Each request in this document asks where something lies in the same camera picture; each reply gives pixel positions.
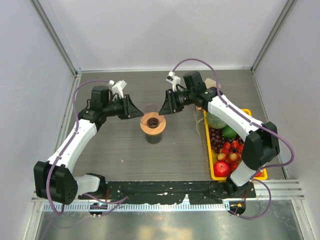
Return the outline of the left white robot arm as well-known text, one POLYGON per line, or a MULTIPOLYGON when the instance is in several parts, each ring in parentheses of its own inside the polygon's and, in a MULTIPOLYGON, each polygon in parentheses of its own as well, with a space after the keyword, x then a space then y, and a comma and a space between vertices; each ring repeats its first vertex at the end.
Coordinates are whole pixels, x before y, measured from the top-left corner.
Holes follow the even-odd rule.
POLYGON ((63 205, 69 205, 76 197, 88 193, 102 199, 107 193, 105 177, 95 173, 74 177, 75 164, 108 117, 128 120, 143 115, 128 94, 113 94, 106 85, 94 86, 86 107, 76 114, 74 127, 62 145, 47 161, 35 164, 33 174, 37 197, 63 205))

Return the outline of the glass coffee carafe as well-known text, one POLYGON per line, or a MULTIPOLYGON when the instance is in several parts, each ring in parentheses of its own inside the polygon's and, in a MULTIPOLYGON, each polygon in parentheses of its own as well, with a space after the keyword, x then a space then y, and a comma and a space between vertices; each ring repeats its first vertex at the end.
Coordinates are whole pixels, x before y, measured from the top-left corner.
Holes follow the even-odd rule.
POLYGON ((162 134, 161 133, 157 135, 145 134, 145 139, 149 144, 155 145, 162 140, 162 134))

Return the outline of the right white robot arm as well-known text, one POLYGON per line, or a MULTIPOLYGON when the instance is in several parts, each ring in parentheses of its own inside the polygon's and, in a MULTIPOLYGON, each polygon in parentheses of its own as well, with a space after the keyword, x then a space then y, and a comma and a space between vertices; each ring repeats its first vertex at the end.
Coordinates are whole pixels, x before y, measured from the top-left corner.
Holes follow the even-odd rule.
POLYGON ((194 104, 223 120, 243 140, 244 149, 239 167, 226 179, 225 189, 232 197, 244 192, 248 182, 267 163, 280 153, 277 127, 272 122, 263 123, 235 106, 223 95, 219 87, 207 87, 198 71, 183 76, 185 87, 178 89, 181 78, 170 71, 166 77, 172 87, 165 92, 165 101, 159 115, 181 112, 194 104))

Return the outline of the round wooden dripper stand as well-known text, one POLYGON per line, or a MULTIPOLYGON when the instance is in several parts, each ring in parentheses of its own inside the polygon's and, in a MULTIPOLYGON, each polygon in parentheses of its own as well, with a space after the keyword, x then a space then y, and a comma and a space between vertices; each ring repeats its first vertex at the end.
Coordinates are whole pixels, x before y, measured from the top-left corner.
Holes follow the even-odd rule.
POLYGON ((158 136, 166 128, 166 119, 157 112, 148 112, 140 119, 140 128, 148 136, 158 136))

